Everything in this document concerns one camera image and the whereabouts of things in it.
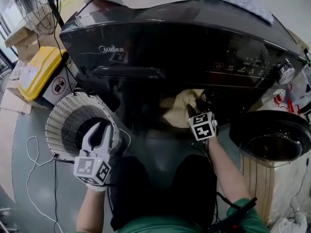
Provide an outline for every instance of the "beige cloth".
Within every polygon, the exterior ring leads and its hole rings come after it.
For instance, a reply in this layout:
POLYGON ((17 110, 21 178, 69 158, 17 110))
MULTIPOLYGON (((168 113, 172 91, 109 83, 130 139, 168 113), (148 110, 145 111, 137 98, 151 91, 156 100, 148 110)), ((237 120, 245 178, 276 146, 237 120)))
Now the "beige cloth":
POLYGON ((170 108, 163 117, 174 127, 189 128, 187 106, 196 109, 195 100, 204 92, 203 89, 183 90, 176 98, 166 98, 160 103, 161 108, 170 108))

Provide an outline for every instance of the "black round lid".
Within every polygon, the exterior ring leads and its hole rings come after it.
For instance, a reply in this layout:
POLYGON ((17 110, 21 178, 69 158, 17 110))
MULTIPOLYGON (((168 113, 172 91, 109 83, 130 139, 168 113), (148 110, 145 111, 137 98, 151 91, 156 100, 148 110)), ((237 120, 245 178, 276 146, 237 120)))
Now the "black round lid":
POLYGON ((311 148, 311 126, 283 111, 254 111, 232 123, 229 136, 246 153, 268 161, 291 161, 311 148))

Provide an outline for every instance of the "control knob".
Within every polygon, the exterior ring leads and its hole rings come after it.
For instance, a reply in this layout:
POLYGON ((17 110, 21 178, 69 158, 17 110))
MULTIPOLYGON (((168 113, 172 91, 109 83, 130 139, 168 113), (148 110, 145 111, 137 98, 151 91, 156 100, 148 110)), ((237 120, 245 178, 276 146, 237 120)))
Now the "control knob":
POLYGON ((277 67, 279 68, 278 71, 278 78, 277 82, 280 85, 288 84, 290 81, 292 81, 295 77, 296 70, 294 69, 293 65, 285 59, 286 63, 282 65, 278 65, 277 67))

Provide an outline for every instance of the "green sleeve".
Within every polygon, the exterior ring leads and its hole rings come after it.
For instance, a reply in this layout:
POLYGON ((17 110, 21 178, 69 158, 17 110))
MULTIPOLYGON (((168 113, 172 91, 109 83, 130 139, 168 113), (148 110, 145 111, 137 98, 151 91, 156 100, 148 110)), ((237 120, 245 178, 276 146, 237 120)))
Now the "green sleeve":
MULTIPOLYGON (((240 199, 234 204, 237 206, 245 206, 250 200, 249 199, 240 199)), ((227 216, 231 216, 236 209, 230 207, 227 211, 227 216)), ((264 222, 258 215, 255 208, 252 208, 247 214, 246 217, 240 222, 240 226, 246 230, 247 233, 269 233, 270 231, 265 226, 264 222)))

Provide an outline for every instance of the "yellow container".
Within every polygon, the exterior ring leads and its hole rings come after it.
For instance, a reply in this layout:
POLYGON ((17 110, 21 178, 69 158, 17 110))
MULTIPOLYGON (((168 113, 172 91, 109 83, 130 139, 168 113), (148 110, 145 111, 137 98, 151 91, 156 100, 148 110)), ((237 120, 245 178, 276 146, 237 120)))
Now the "yellow container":
POLYGON ((33 101, 44 91, 45 86, 51 82, 55 73, 59 73, 67 59, 66 50, 61 50, 63 61, 59 49, 54 47, 40 47, 38 53, 25 67, 19 79, 18 89, 27 101, 33 101))

